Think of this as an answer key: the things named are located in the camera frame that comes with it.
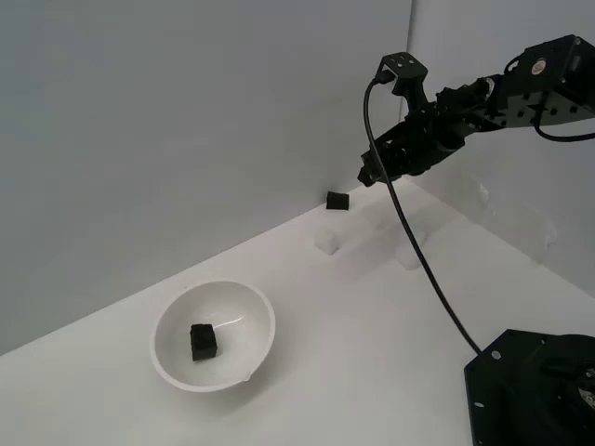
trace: gray wall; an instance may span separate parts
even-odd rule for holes
[[[430,69],[432,97],[502,72],[528,46],[571,33],[595,44],[589,0],[418,0],[414,10],[410,49]],[[549,132],[593,129],[586,121]],[[530,129],[506,130],[468,138],[418,182],[595,295],[593,166],[595,141],[556,144]]]
[[[355,186],[365,84],[409,13],[3,1],[0,354]]]

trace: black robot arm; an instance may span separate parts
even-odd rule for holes
[[[552,137],[541,130],[595,117],[595,47],[575,35],[527,48],[503,74],[445,88],[434,102],[424,93],[427,74],[408,53],[385,56],[378,67],[377,78],[383,84],[395,80],[392,94],[404,97],[409,108],[404,121],[376,138],[391,180],[426,172],[474,133],[533,127],[542,137],[560,142],[595,138]],[[371,186],[381,175],[370,151],[362,159],[358,178]]]

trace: black block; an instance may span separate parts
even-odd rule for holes
[[[208,360],[217,355],[217,339],[213,325],[210,323],[197,323],[190,330],[192,345],[192,360]]]
[[[348,193],[328,192],[326,194],[326,209],[349,211],[350,195]]]

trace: white tabletop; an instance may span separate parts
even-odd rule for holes
[[[400,181],[424,250],[481,347],[507,328],[595,335],[595,300],[423,190]],[[471,445],[463,367],[473,353],[421,269],[395,251],[386,191],[322,207],[0,357],[5,445]],[[328,256],[312,245],[339,235]],[[191,394],[152,368],[149,338],[172,295],[204,279],[251,282],[277,317],[252,379]]]

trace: black cable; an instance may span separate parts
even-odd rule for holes
[[[508,74],[509,72],[512,72],[512,70],[514,69],[510,69],[510,67],[515,63],[518,62],[520,60],[520,56],[517,56],[516,58],[514,58],[513,60],[511,60],[509,63],[506,64],[506,67],[504,68],[504,74]]]
[[[548,96],[549,92],[544,91],[541,95],[541,100],[539,100],[539,106],[535,111],[535,121],[533,123],[533,127],[535,128],[535,131],[540,137],[554,142],[578,142],[595,139],[595,133],[587,133],[586,135],[573,135],[570,137],[558,137],[555,135],[549,135],[543,130],[541,130],[541,117],[543,116],[543,111],[546,109],[546,102],[548,101]]]
[[[455,323],[458,331],[463,335],[463,337],[468,342],[468,344],[471,346],[473,351],[475,351],[475,353],[479,355],[480,353],[482,353],[482,350],[477,346],[477,344],[475,344],[475,341],[473,341],[471,336],[469,336],[469,333],[467,333],[467,330],[465,330],[465,327],[463,326],[461,321],[458,319],[455,312],[451,308],[450,304],[446,300],[443,290],[440,288],[440,285],[436,281],[436,278],[434,277],[434,273],[431,271],[428,261],[424,257],[424,254],[421,252],[421,249],[419,248],[419,244],[417,244],[416,236],[411,231],[411,228],[409,227],[409,223],[407,223],[407,219],[405,218],[405,214],[403,212],[403,209],[401,208],[401,203],[399,202],[399,198],[397,197],[397,192],[395,192],[394,187],[392,186],[392,182],[390,181],[390,177],[389,177],[389,174],[387,173],[387,169],[385,168],[384,164],[382,163],[382,160],[380,159],[380,153],[378,152],[378,148],[376,147],[376,143],[374,141],[374,135],[372,134],[372,127],[370,126],[370,111],[369,111],[370,93],[372,92],[372,88],[374,88],[374,86],[377,84],[380,84],[380,81],[378,81],[378,79],[374,79],[372,82],[370,82],[370,85],[365,89],[365,94],[364,94],[364,125],[365,125],[365,133],[368,136],[368,140],[370,141],[370,149],[376,159],[378,169],[380,170],[380,175],[382,176],[384,181],[387,183],[387,187],[389,188],[390,197],[392,199],[392,202],[394,203],[395,209],[397,210],[399,219],[401,220],[401,223],[403,224],[403,228],[405,229],[405,232],[407,233],[407,237],[409,238],[409,241],[411,242],[413,249],[416,251],[417,257],[419,257],[419,261],[421,262],[421,266],[426,271],[426,274],[428,275],[428,279],[430,279],[430,283],[434,287],[434,291],[436,291],[438,298],[444,305],[444,309],[446,309],[446,312],[448,313],[448,315],[451,317],[451,319]]]

